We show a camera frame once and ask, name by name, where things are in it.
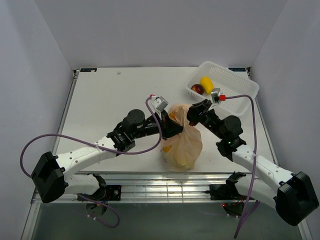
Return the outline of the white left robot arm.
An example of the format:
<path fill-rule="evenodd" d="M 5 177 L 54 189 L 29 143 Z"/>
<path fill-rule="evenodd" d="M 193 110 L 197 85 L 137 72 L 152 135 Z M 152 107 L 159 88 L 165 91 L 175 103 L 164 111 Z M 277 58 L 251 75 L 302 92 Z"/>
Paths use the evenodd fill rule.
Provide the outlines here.
<path fill-rule="evenodd" d="M 64 194 L 81 194 L 90 200 L 104 201 L 111 195 L 105 180 L 97 173 L 79 175 L 79 171 L 127 153 L 135 147 L 136 139 L 156 134 L 160 134 L 160 139 L 168 139 L 182 131 L 183 127 L 164 110 L 146 118 L 142 110 L 134 109 L 92 146 L 58 155 L 44 153 L 31 179 L 43 203 L 51 203 Z"/>

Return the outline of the banana print plastic bag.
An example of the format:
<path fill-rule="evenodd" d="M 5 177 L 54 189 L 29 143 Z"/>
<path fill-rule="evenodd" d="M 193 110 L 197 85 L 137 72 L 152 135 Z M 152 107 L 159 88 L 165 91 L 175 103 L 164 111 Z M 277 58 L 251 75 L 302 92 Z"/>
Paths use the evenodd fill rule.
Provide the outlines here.
<path fill-rule="evenodd" d="M 169 119 L 183 127 L 181 133 L 160 143 L 164 167 L 170 172 L 194 169 L 203 149 L 201 132 L 195 126 L 191 126 L 187 119 L 190 107 L 190 104 L 174 104 L 168 111 Z"/>

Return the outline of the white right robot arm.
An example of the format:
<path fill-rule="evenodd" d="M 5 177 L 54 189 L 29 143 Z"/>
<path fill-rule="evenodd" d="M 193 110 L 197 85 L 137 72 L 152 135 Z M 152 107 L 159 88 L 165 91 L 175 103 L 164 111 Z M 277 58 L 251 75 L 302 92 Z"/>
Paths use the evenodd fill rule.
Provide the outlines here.
<path fill-rule="evenodd" d="M 256 199 L 270 203 L 286 223 L 297 226 L 319 207 L 310 177 L 302 171 L 290 172 L 256 155 L 240 137 L 243 133 L 241 120 L 234 115 L 220 119 L 210 108 L 211 104 L 210 100 L 193 104 L 187 112 L 190 125 L 202 124 L 216 135 L 220 139 L 217 149 L 222 156 L 250 170 L 271 189 L 272 195 L 267 196 L 259 188 Z"/>

